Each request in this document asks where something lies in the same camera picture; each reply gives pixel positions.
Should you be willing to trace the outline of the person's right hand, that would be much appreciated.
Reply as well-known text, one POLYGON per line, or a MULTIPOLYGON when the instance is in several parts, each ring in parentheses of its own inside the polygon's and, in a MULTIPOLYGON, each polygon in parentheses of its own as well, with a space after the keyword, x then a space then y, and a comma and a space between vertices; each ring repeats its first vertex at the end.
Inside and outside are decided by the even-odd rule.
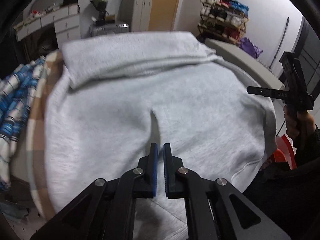
POLYGON ((314 117, 308 112, 294 112, 287 105, 284 106, 284 118, 286 122, 286 133, 292 140, 299 135, 306 137, 316 130, 314 117))

